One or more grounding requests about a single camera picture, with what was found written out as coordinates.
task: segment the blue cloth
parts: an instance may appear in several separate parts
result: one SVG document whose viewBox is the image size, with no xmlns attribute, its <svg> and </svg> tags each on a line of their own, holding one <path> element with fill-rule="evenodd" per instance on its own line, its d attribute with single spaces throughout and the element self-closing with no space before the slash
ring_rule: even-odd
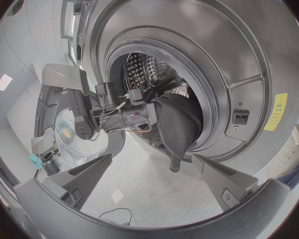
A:
<svg viewBox="0 0 299 239">
<path fill-rule="evenodd" d="M 41 160 L 35 154 L 31 154 L 29 156 L 29 159 L 31 160 L 32 165 L 36 167 L 36 169 L 40 170 L 42 168 Z"/>
</svg>

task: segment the yellow warning label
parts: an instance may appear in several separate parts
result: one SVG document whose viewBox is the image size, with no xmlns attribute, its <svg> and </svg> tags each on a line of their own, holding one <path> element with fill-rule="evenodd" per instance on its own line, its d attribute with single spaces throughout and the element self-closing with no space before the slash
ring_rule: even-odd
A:
<svg viewBox="0 0 299 239">
<path fill-rule="evenodd" d="M 264 130 L 274 131 L 279 124 L 287 103 L 287 93 L 276 95 L 274 109 Z"/>
</svg>

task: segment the washing machine drum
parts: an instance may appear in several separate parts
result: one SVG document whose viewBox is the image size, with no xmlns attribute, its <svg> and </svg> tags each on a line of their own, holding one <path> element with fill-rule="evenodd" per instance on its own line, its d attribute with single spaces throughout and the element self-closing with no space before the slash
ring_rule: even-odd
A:
<svg viewBox="0 0 299 239">
<path fill-rule="evenodd" d="M 299 118 L 299 26 L 281 0 L 85 0 L 74 38 L 96 84 L 199 102 L 201 154 L 255 174 Z"/>
</svg>

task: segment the black cloth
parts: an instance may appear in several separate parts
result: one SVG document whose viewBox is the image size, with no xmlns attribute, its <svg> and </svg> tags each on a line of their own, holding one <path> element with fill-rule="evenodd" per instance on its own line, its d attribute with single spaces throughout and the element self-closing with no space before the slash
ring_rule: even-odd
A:
<svg viewBox="0 0 299 239">
<path fill-rule="evenodd" d="M 157 125 L 142 133 L 171 159 L 170 170 L 178 172 L 189 146 L 203 129 L 203 114 L 198 102 L 179 94 L 163 94 L 152 100 L 157 113 Z"/>
</svg>

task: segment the ceiling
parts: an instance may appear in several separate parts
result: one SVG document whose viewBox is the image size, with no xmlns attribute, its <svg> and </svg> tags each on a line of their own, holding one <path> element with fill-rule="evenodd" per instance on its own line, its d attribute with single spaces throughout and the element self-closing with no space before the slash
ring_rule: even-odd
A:
<svg viewBox="0 0 299 239">
<path fill-rule="evenodd" d="M 6 114 L 17 98 L 37 79 L 33 62 L 64 62 L 60 34 L 63 0 L 24 0 L 23 7 L 0 22 L 0 79 L 13 80 L 0 90 L 0 130 L 9 127 Z"/>
</svg>

